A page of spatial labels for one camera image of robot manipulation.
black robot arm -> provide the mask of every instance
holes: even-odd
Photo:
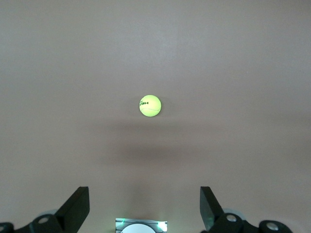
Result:
[[[88,213],[88,187],[79,187],[54,215],[37,217],[17,230],[10,222],[0,223],[0,233],[77,233]]]
[[[277,221],[262,221],[257,228],[235,214],[224,213],[210,187],[201,187],[200,212],[206,228],[201,233],[293,233]]]

tennis ball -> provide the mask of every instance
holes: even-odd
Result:
[[[154,117],[161,110],[161,101],[156,96],[147,95],[140,100],[139,109],[145,116]]]

white surface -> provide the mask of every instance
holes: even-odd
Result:
[[[199,233],[200,186],[257,226],[311,229],[311,2],[0,2],[0,221],[89,186],[116,217]],[[161,113],[144,117],[142,96]]]
[[[122,233],[156,233],[151,227],[143,224],[132,224],[122,231]]]

